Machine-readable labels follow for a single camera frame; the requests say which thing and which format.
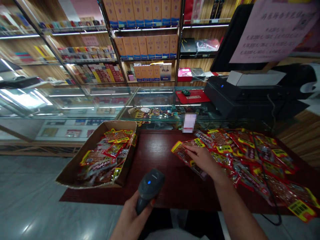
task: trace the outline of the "barcode scanner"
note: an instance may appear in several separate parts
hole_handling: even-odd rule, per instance
[[[164,181],[164,174],[155,168],[143,177],[138,187],[140,195],[136,207],[138,215],[144,210],[150,201],[159,194],[162,186],[164,185]]]

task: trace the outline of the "cardboard tray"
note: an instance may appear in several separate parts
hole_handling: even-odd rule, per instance
[[[64,185],[68,188],[73,189],[89,189],[89,188],[100,188],[100,187],[123,187],[128,171],[131,166],[131,162],[133,159],[133,153],[136,146],[137,137],[133,139],[133,144],[129,147],[128,155],[123,163],[121,172],[119,176],[112,182],[104,183],[98,186],[81,186],[75,184],[77,179],[77,174],[80,169],[79,163],[82,160],[82,157],[89,150],[93,150],[96,148],[96,144],[100,141],[101,136],[103,134],[114,128],[116,131],[119,130],[133,130],[133,134],[136,135],[137,130],[137,122],[135,121],[106,121],[101,123],[101,125],[92,133],[92,135],[88,138],[88,140],[84,143],[84,145],[80,148],[77,154],[72,158],[72,160],[65,166],[59,176],[56,178],[56,182]]]

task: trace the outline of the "cable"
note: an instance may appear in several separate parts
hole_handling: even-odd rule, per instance
[[[255,137],[254,137],[254,133],[251,132],[251,134],[252,134],[252,137],[253,137],[254,144],[256,145],[256,140],[255,140]],[[258,152],[257,148],[256,148],[256,153],[257,153],[258,156],[260,157],[260,153]],[[282,218],[281,218],[281,215],[280,215],[279,207],[278,207],[278,205],[277,205],[277,202],[276,202],[276,199],[275,199],[275,197],[274,197],[274,195],[273,195],[273,192],[271,191],[271,189],[270,189],[270,187],[269,187],[268,178],[267,178],[267,176],[266,176],[266,172],[265,172],[265,170],[264,170],[263,164],[261,164],[261,167],[262,167],[262,172],[263,172],[263,178],[264,178],[264,181],[265,181],[266,184],[267,184],[267,188],[268,188],[268,190],[269,190],[269,192],[270,192],[271,198],[272,198],[272,200],[273,200],[273,202],[274,202],[274,205],[275,205],[275,207],[276,207],[276,212],[277,212],[277,215],[278,215],[278,217],[279,217],[279,221],[278,221],[277,223],[274,223],[274,222],[272,222],[269,218],[267,218],[265,215],[263,215],[262,213],[261,213],[261,215],[262,215],[265,219],[267,219],[270,223],[272,223],[274,226],[280,226],[280,225],[282,224]]]
[[[269,93],[267,94],[267,98],[268,100],[271,102],[271,104],[273,105],[273,109],[272,109],[272,112],[271,112],[271,115],[273,116],[273,126],[271,128],[271,133],[273,134],[274,132],[274,127],[276,126],[276,117],[274,116],[274,110],[276,108],[276,105],[274,105],[273,101],[270,99],[269,97]]]

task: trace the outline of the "white box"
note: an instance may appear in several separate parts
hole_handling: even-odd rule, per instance
[[[273,86],[280,82],[286,73],[269,70],[267,73],[244,74],[231,71],[227,82],[235,86]]]

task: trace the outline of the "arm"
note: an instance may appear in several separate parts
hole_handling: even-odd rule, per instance
[[[268,239],[256,219],[253,217],[241,197],[233,187],[231,180],[221,171],[205,148],[185,146],[187,154],[214,181],[221,209],[231,239]]]

